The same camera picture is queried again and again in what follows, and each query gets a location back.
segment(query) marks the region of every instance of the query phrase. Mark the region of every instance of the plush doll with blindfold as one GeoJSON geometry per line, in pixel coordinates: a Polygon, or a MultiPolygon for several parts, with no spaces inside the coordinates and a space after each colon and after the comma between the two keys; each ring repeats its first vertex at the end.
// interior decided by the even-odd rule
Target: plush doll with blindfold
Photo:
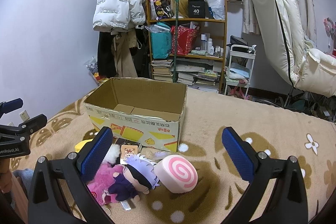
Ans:
{"type": "Polygon", "coordinates": [[[131,155],[125,162],[123,173],[113,174],[115,184],[109,188],[110,194],[117,194],[116,200],[133,198],[134,201],[138,201],[140,197],[137,192],[148,194],[150,189],[160,186],[159,179],[154,173],[155,162],[140,154],[131,155]]]}

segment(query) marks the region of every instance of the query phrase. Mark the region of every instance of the bed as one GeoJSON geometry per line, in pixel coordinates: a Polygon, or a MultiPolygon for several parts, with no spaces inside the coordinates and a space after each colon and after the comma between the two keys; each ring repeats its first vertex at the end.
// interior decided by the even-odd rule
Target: bed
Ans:
{"type": "MultiPolygon", "coordinates": [[[[93,138],[96,130],[85,111],[84,98],[67,106],[31,136],[31,154],[11,160],[11,169],[34,168],[38,157],[64,158],[75,144],[93,138]]],[[[221,223],[240,199],[248,183],[241,180],[221,143],[223,128],[231,126],[256,151],[270,157],[298,158],[308,198],[309,219],[326,204],[336,187],[336,125],[302,113],[241,100],[220,94],[188,89],[186,114],[179,152],[197,169],[196,188],[172,194],[163,185],[141,194],[134,209],[110,204],[116,224],[136,219],[137,224],[221,223]]],[[[143,148],[151,157],[155,150],[143,148]]],[[[270,182],[253,218],[265,208],[274,182],[270,182]]],[[[68,188],[69,206],[82,218],[68,188]]]]}

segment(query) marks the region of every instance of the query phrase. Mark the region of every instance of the cream reclining chair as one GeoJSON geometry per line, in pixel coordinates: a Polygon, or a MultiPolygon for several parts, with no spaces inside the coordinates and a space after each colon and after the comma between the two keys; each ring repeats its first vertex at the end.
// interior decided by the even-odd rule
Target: cream reclining chair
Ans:
{"type": "Polygon", "coordinates": [[[266,57],[294,88],[331,97],[336,95],[336,59],[304,38],[296,0],[252,0],[266,57]]]}

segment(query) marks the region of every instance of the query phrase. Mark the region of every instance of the pink spiral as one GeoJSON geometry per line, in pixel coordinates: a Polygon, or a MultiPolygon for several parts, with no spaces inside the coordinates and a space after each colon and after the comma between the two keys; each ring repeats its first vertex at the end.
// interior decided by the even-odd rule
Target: pink spiral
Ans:
{"type": "Polygon", "coordinates": [[[194,187],[197,183],[197,173],[195,168],[183,157],[173,157],[168,163],[169,171],[172,175],[182,182],[186,182],[185,188],[194,187]]]}

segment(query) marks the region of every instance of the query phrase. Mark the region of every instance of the white rolling cart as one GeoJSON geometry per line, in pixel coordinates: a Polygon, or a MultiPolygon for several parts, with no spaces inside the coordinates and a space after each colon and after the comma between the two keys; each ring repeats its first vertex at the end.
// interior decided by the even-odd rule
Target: white rolling cart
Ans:
{"type": "Polygon", "coordinates": [[[231,49],[230,49],[230,61],[229,61],[229,66],[227,67],[226,77],[225,77],[226,78],[226,84],[225,84],[224,95],[226,95],[227,86],[228,85],[234,85],[234,86],[240,86],[242,88],[246,88],[245,97],[247,96],[247,92],[248,92],[249,87],[250,87],[253,66],[254,66],[255,53],[256,53],[256,50],[255,50],[254,47],[249,47],[249,46],[244,46],[244,45],[232,45],[231,46],[231,49]],[[251,53],[239,52],[239,51],[237,51],[238,48],[247,48],[249,50],[252,50],[252,52],[251,53]],[[238,57],[242,57],[242,58],[252,59],[252,67],[250,69],[249,79],[248,79],[247,84],[241,84],[238,81],[230,80],[230,68],[231,68],[231,62],[232,62],[232,57],[233,56],[238,56],[238,57]]]}

